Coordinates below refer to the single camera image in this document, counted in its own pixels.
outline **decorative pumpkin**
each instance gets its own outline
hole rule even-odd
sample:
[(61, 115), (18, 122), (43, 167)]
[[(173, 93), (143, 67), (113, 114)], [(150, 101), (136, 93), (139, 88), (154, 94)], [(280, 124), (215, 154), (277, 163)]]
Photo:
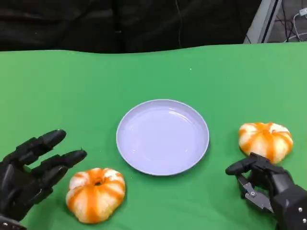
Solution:
[(66, 204), (80, 222), (94, 224), (108, 219), (124, 196), (125, 181), (119, 172), (95, 168), (72, 177)]
[(289, 130), (275, 123), (245, 123), (239, 130), (239, 146), (249, 155), (254, 152), (279, 163), (291, 151)]

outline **plate rim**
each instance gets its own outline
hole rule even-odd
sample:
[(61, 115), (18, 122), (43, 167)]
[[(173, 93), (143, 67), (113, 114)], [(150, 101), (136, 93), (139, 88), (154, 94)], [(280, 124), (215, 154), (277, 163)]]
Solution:
[[(118, 131), (119, 131), (119, 128), (121, 127), (123, 121), (125, 120), (125, 118), (128, 116), (128, 114), (130, 114), (133, 110), (135, 110), (136, 108), (144, 105), (144, 104), (147, 104), (147, 103), (152, 103), (152, 102), (157, 102), (157, 101), (168, 101), (168, 102), (173, 102), (173, 103), (178, 103), (178, 104), (181, 104), (181, 105), (184, 105), (186, 107), (188, 107), (189, 109), (191, 109), (193, 112), (196, 113), (197, 116), (199, 116), (202, 120), (202, 122), (204, 123), (205, 127), (207, 128), (207, 135), (208, 135), (208, 139), (207, 139), (207, 142), (205, 143), (205, 150), (204, 152), (201, 154), (201, 156), (199, 157), (199, 159), (197, 159), (197, 161), (195, 161), (195, 163), (193, 163), (191, 166), (187, 167), (187, 168), (184, 168), (182, 169), (181, 171), (179, 172), (176, 172), (176, 173), (171, 173), (171, 174), (165, 174), (165, 173), (152, 173), (152, 172), (146, 172), (144, 170), (141, 170), (139, 169), (138, 167), (135, 167), (133, 166), (132, 164), (129, 163), (129, 161), (123, 156), (123, 153), (122, 153), (122, 150), (120, 149), (119, 147), (119, 144), (118, 144)], [(121, 157), (125, 160), (125, 162), (131, 166), (132, 168), (144, 173), (144, 174), (147, 174), (147, 175), (152, 175), (152, 176), (171, 176), (171, 175), (177, 175), (177, 174), (180, 174), (180, 173), (183, 173), (191, 168), (193, 168), (203, 157), (204, 155), (206, 154), (207, 150), (208, 150), (208, 147), (209, 147), (209, 140), (210, 140), (210, 132), (209, 132), (209, 128), (208, 128), (208, 125), (205, 121), (205, 119), (202, 117), (202, 115), (197, 112), (194, 108), (192, 108), (191, 106), (189, 106), (188, 104), (185, 104), (183, 102), (180, 102), (180, 101), (176, 101), (176, 100), (172, 100), (172, 99), (154, 99), (154, 100), (149, 100), (149, 101), (145, 101), (145, 102), (142, 102), (136, 106), (134, 106), (133, 108), (131, 108), (128, 112), (125, 113), (125, 115), (122, 117), (122, 119), (120, 120), (119, 124), (118, 124), (118, 127), (117, 127), (117, 130), (116, 130), (116, 145), (117, 145), (117, 149), (121, 155)]]

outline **floor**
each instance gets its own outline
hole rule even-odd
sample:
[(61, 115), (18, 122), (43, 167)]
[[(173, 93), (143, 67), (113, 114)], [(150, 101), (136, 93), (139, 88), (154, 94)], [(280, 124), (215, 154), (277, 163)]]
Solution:
[[(284, 0), (284, 9), (287, 19), (287, 31), (288, 33), (291, 30), (291, 22), (293, 21), (294, 15), (296, 15), (300, 9), (307, 7), (307, 0)], [(277, 17), (282, 20), (282, 22), (276, 21), (274, 23), (270, 38), (268, 42), (283, 42), (286, 40), (285, 31), (284, 31), (284, 22), (283, 22), (283, 11), (282, 8), (280, 8), (280, 11), (278, 12)], [(296, 17), (295, 18), (295, 25), (297, 28), (297, 32), (299, 34), (301, 33), (307, 33), (307, 18), (305, 17)], [(302, 40), (307, 40), (307, 34), (301, 35), (300, 38)], [(296, 37), (289, 40), (290, 42), (298, 42), (298, 39)]]

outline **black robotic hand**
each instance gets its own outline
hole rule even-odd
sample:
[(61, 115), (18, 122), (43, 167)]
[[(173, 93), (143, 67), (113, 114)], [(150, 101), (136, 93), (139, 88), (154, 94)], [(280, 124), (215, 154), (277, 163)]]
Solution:
[(52, 193), (52, 187), (69, 168), (86, 157), (85, 151), (76, 150), (55, 155), (32, 170), (26, 166), (51, 151), (65, 136), (64, 130), (54, 130), (31, 138), (0, 162), (0, 229), (24, 229), (17, 221)]
[[(242, 173), (250, 172), (245, 178)], [(227, 175), (235, 175), (242, 198), (274, 214), (279, 230), (307, 230), (307, 191), (296, 185), (288, 171), (251, 153), (248, 158), (230, 165)], [(269, 197), (255, 186), (268, 192)]]

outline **cable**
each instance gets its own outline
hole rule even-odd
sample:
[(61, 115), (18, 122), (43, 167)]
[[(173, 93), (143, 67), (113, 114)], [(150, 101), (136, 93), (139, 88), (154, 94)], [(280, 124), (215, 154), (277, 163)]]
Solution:
[[(278, 18), (278, 20), (275, 20), (275, 21), (276, 22), (280, 22), (284, 26), (284, 23), (283, 23), (284, 20), (280, 19), (278, 16), (276, 16), (276, 17)], [(294, 31), (293, 31), (293, 26), (294, 25), (293, 25), (292, 20), (287, 19), (286, 21), (291, 23), (290, 33), (288, 34), (288, 38), (289, 38), (291, 36), (291, 34), (296, 35), (296, 33), (294, 33)]]
[(307, 35), (307, 33), (302, 33), (302, 34), (298, 34), (298, 36), (301, 36), (301, 35)]
[(297, 16), (299, 16), (299, 13), (297, 13), (296, 15), (294, 15), (294, 17), (293, 17), (293, 25), (294, 25), (294, 30), (295, 30), (295, 32), (296, 32), (296, 34), (297, 34), (297, 38), (298, 38), (298, 40), (301, 42), (302, 40), (301, 40), (300, 37), (299, 37), (299, 34), (298, 34), (298, 32), (297, 32), (297, 29), (296, 29), (296, 25), (295, 25), (295, 18), (296, 18)]
[(250, 38), (248, 37), (248, 35), (246, 35), (246, 38), (248, 39), (249, 43), (251, 44)]
[(178, 11), (179, 19), (180, 19), (180, 26), (179, 26), (179, 31), (178, 31), (178, 43), (179, 43), (179, 48), (182, 48), (181, 46), (182, 16), (181, 16), (178, 0), (175, 0), (175, 4), (176, 4), (177, 11)]
[(284, 33), (286, 35), (286, 39), (287, 39), (287, 42), (289, 42), (289, 38), (288, 38), (288, 32), (287, 32), (287, 25), (286, 25), (286, 21), (287, 21), (287, 17), (286, 17), (286, 12), (284, 10), (284, 0), (282, 0), (282, 10), (283, 10), (283, 20), (284, 20)]

